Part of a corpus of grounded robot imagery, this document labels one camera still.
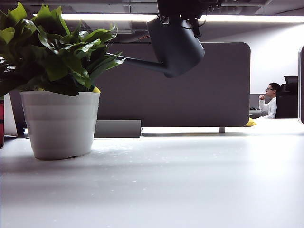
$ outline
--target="desk surface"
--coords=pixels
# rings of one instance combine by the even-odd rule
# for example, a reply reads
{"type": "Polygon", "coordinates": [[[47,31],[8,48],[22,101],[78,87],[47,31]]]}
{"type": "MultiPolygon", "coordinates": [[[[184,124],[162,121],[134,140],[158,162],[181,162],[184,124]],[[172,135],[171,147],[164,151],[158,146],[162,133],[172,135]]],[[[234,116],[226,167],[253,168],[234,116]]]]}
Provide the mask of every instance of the desk surface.
{"type": "Polygon", "coordinates": [[[95,139],[90,154],[59,161],[6,140],[1,228],[303,227],[304,126],[226,132],[95,139]]]}

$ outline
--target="white wall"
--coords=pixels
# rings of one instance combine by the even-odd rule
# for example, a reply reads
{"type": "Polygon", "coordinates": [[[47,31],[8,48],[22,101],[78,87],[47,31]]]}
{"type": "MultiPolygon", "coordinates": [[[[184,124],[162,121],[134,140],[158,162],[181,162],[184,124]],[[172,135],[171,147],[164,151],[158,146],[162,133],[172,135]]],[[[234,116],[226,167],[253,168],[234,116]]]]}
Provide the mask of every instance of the white wall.
{"type": "Polygon", "coordinates": [[[284,75],[298,75],[298,53],[304,45],[304,25],[279,26],[205,42],[245,42],[251,49],[250,93],[260,94],[284,75]]]}

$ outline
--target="fluorescent light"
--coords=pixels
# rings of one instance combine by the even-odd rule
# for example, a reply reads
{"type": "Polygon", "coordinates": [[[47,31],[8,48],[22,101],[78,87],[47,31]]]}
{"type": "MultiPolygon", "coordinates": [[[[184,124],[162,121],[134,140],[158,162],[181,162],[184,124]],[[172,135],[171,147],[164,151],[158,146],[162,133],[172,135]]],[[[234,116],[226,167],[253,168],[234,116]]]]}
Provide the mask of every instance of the fluorescent light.
{"type": "Polygon", "coordinates": [[[156,14],[100,14],[100,13],[63,13],[64,20],[90,20],[90,21],[150,21],[156,14]]]}
{"type": "Polygon", "coordinates": [[[206,22],[273,22],[304,23],[302,16],[242,16],[242,15],[203,15],[199,21],[206,22]]]}

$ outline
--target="ceiling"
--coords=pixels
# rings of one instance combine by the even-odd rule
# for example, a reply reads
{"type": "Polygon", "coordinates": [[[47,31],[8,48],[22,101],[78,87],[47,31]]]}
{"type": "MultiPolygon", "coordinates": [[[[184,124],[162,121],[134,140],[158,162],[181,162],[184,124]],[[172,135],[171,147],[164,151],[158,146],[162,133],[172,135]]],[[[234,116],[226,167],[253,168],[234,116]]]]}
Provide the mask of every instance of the ceiling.
{"type": "MultiPolygon", "coordinates": [[[[41,4],[48,4],[50,8],[61,5],[63,13],[158,13],[156,0],[20,0],[20,2],[30,13],[37,13],[41,4]]],[[[1,0],[0,2],[0,10],[4,12],[15,6],[16,1],[1,0]]],[[[208,12],[208,14],[304,16],[304,0],[223,0],[219,9],[214,9],[213,12],[208,12]]],[[[78,23],[69,21],[67,24],[73,30],[78,23]]],[[[109,22],[102,21],[82,21],[85,30],[108,28],[109,24],[109,22]]],[[[149,42],[149,38],[146,38],[148,31],[145,22],[116,22],[116,24],[119,29],[116,42],[149,42]]],[[[203,36],[210,34],[209,37],[207,35],[207,39],[210,39],[216,36],[231,35],[270,26],[275,25],[261,25],[260,23],[242,25],[238,23],[237,25],[230,24],[230,26],[227,26],[224,23],[206,23],[200,30],[203,36]]]]}

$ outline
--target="plant pot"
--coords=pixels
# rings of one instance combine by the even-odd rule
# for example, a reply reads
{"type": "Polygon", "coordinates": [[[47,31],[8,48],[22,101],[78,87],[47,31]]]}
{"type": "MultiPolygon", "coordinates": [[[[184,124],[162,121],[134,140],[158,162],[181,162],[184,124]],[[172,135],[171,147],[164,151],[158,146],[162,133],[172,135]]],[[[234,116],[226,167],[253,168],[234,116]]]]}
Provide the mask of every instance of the plant pot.
{"type": "Polygon", "coordinates": [[[90,153],[99,93],[67,96],[47,91],[21,92],[34,156],[53,160],[90,153]]]}

